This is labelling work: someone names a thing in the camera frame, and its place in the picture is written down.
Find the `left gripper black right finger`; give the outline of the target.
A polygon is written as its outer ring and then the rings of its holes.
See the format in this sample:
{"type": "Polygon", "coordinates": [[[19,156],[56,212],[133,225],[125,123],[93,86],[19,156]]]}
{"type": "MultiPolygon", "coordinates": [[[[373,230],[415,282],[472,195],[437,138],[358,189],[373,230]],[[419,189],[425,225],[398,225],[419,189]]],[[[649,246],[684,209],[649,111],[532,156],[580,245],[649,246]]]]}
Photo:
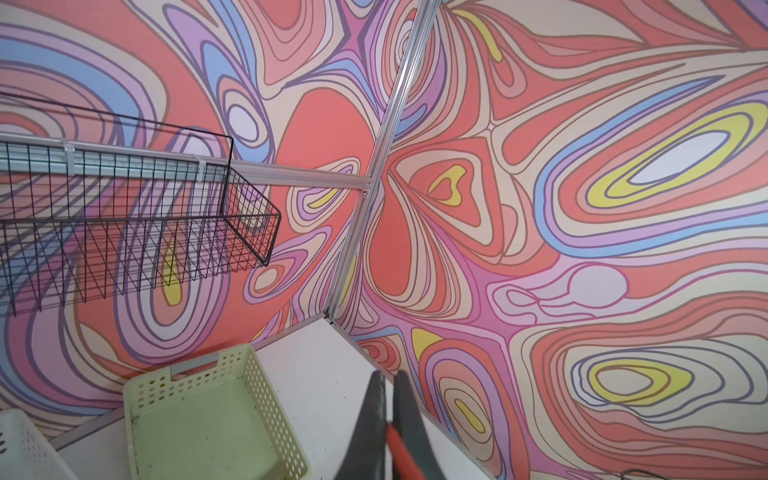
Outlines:
{"type": "Polygon", "coordinates": [[[394,377],[391,454],[395,479],[445,479],[405,371],[394,377]]]}

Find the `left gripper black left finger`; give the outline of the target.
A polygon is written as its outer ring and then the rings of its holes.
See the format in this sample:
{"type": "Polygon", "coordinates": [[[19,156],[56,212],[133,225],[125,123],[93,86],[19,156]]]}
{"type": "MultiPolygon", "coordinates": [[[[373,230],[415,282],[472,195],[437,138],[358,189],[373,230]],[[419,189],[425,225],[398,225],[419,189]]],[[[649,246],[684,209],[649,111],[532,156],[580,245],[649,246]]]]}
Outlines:
{"type": "Polygon", "coordinates": [[[347,452],[335,479],[384,479],[385,448],[385,379],[380,371],[374,371],[369,379],[347,452]]]}

